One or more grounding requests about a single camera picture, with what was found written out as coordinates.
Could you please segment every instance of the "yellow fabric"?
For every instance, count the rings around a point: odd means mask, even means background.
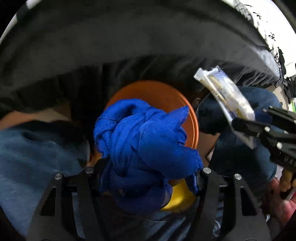
[[[185,179],[173,186],[173,194],[170,202],[162,211],[179,212],[188,209],[195,201],[196,196],[189,191]]]

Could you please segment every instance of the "jeans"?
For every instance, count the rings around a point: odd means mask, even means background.
[[[269,105],[280,107],[276,96],[264,89],[240,87],[256,111]],[[276,172],[269,151],[257,141],[253,150],[243,144],[230,127],[214,99],[208,98],[198,112],[200,131],[221,133],[210,162],[217,173],[239,173],[255,195]],[[70,123],[31,121],[0,131],[0,206],[23,236],[26,236],[35,208],[49,181],[58,172],[75,175],[89,158],[83,134]],[[176,240],[185,238],[195,216],[195,203],[180,212],[155,212],[135,216],[122,212],[111,197],[103,197],[100,208],[107,230],[114,240]]]

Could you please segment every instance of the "plastic package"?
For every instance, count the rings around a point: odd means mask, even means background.
[[[229,125],[232,128],[232,120],[241,118],[249,121],[255,120],[255,113],[250,103],[242,95],[235,83],[216,66],[210,71],[199,68],[194,78],[202,83],[219,103]],[[232,131],[251,149],[256,147],[254,137],[244,133]]]

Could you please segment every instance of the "orange container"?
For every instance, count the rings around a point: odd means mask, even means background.
[[[185,146],[196,149],[198,142],[197,118],[188,100],[178,90],[158,81],[137,81],[119,90],[109,100],[106,108],[119,100],[133,98],[144,100],[149,105],[167,113],[188,105],[189,115],[187,120],[182,125],[187,134]]]

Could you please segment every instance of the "person's leg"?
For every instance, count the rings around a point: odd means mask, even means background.
[[[56,173],[78,174],[89,145],[71,123],[31,121],[0,131],[0,206],[23,236]]]
[[[239,89],[255,112],[267,109],[269,105],[281,106],[277,97],[268,90],[255,87],[239,87]],[[256,139],[257,147],[253,150],[238,139],[232,133],[223,112],[214,99],[205,100],[200,106],[198,121],[202,132],[221,133],[215,145],[210,168],[225,176],[239,173],[255,196],[261,196],[267,181],[272,180],[276,173],[276,165],[269,160],[268,149],[258,139]]]

